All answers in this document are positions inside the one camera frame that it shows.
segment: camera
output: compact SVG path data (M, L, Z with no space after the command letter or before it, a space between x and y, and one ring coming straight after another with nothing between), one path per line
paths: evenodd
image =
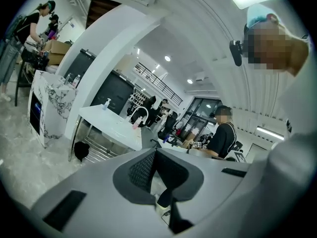
M230 41L229 48L234 60L234 63L237 66L241 66L242 64L242 44L240 41Z

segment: jeans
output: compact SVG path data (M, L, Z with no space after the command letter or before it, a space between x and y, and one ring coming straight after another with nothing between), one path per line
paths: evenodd
M7 44L0 59L0 83L7 84L9 82L22 46L14 37Z

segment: white sneaker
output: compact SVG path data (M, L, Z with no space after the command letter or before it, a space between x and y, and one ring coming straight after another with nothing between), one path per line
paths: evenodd
M1 93L1 98L5 99L6 101L11 101L11 98L7 96L5 93Z

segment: floor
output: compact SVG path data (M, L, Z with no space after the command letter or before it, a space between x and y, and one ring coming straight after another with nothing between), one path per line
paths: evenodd
M12 101L0 100L0 160L3 160L0 177L9 195L30 208L48 189L83 167L85 160L81 163L73 157L71 162L68 161L69 140L66 138L46 149L41 146L27 125L29 88L19 90L18 106L15 107L15 82L14 72L7 89ZM79 139L87 129L85 124L80 126ZM91 133L95 138L100 137L96 131ZM155 135L142 128L143 148L155 145L150 142L152 138L156 138ZM158 197L164 190L163 182L155 176L151 194Z

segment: staircase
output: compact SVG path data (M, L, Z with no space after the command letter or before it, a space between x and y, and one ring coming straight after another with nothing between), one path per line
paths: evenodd
M86 21L86 29L105 13L119 5L120 3L111 0L91 0Z

